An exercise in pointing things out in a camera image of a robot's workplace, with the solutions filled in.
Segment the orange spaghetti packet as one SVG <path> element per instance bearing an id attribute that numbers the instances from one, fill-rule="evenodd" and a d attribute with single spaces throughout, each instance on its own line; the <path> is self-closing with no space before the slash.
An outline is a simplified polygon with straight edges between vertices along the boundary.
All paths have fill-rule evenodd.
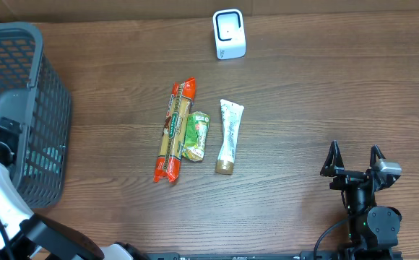
<path id="1" fill-rule="evenodd" d="M 194 102 L 196 82 L 194 77 L 175 83 L 168 102 L 157 156 L 154 182 L 167 178 L 178 179 L 189 111 Z"/>

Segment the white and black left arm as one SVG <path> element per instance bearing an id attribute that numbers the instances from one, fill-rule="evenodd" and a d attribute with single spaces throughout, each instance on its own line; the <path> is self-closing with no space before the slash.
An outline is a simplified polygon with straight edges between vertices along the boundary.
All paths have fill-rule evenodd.
<path id="1" fill-rule="evenodd" d="M 147 259 L 129 243 L 100 247 L 81 232 L 32 211 L 14 187 L 8 165 L 14 151 L 0 140 L 0 259 L 31 259 L 41 248 L 48 259 Z"/>

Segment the white barcode scanner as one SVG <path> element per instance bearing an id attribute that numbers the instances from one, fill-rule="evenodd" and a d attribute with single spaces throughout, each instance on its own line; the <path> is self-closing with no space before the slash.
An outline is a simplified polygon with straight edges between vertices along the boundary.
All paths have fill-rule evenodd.
<path id="1" fill-rule="evenodd" d="M 212 17 L 216 55 L 219 60 L 237 59 L 246 54 L 243 15 L 238 9 L 217 11 Z"/>

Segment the mint green wipes packet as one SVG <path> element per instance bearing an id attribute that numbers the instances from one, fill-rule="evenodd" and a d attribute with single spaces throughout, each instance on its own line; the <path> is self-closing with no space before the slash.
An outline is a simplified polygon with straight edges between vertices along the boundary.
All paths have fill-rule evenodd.
<path id="1" fill-rule="evenodd" d="M 62 154 L 54 147 L 45 147 L 41 151 L 27 148 L 25 154 L 24 175 L 38 176 L 45 174 L 61 175 Z"/>

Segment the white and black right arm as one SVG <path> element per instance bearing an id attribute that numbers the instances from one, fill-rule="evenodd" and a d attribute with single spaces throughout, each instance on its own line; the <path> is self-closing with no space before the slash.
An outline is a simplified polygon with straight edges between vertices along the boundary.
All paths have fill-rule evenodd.
<path id="1" fill-rule="evenodd" d="M 366 170 L 346 170 L 338 142 L 332 141 L 320 175 L 332 178 L 329 188 L 340 192 L 347 217 L 321 234 L 313 258 L 321 257 L 319 246 L 325 236 L 347 224 L 350 241 L 338 245 L 330 259 L 401 259 L 402 254 L 392 249 L 398 245 L 402 214 L 376 203 L 376 192 L 391 187 L 401 174 L 400 164 L 387 160 L 377 145 L 371 148 Z"/>

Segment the white tube with gold cap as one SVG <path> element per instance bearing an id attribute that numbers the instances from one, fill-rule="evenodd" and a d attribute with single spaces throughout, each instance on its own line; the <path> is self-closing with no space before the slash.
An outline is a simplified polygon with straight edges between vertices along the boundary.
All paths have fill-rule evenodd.
<path id="1" fill-rule="evenodd" d="M 223 123 L 223 144 L 217 157 L 215 171 L 219 174 L 231 175 L 236 160 L 238 132 L 244 106 L 229 100 L 220 100 Z"/>

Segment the green snack packet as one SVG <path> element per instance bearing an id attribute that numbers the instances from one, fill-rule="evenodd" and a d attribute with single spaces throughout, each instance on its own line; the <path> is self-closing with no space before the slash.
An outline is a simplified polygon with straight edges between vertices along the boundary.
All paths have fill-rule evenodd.
<path id="1" fill-rule="evenodd" d="M 210 117 L 206 113 L 195 111 L 188 117 L 183 146 L 185 158 L 194 162 L 203 161 L 209 124 Z"/>

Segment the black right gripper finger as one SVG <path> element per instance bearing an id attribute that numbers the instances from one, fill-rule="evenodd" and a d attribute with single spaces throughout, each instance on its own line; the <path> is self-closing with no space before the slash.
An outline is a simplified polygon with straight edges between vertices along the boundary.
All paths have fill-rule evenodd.
<path id="1" fill-rule="evenodd" d="M 375 144 L 371 148 L 369 168 L 372 170 L 381 170 L 384 167 L 386 158 L 380 150 L 379 146 Z"/>
<path id="2" fill-rule="evenodd" d="M 336 177 L 345 171 L 344 162 L 340 154 L 340 148 L 337 140 L 332 141 L 330 144 L 327 158 L 320 171 L 321 176 Z"/>

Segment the grey plastic shopping basket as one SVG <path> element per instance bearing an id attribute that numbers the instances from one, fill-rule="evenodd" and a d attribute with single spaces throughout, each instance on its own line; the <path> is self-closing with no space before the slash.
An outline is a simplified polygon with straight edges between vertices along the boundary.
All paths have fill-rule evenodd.
<path id="1" fill-rule="evenodd" d="M 43 36 L 27 22 L 0 23 L 0 140 L 14 151 L 12 183 L 31 208 L 62 195 L 72 120 L 72 96 L 43 52 Z M 27 148 L 54 147 L 61 175 L 24 175 Z"/>

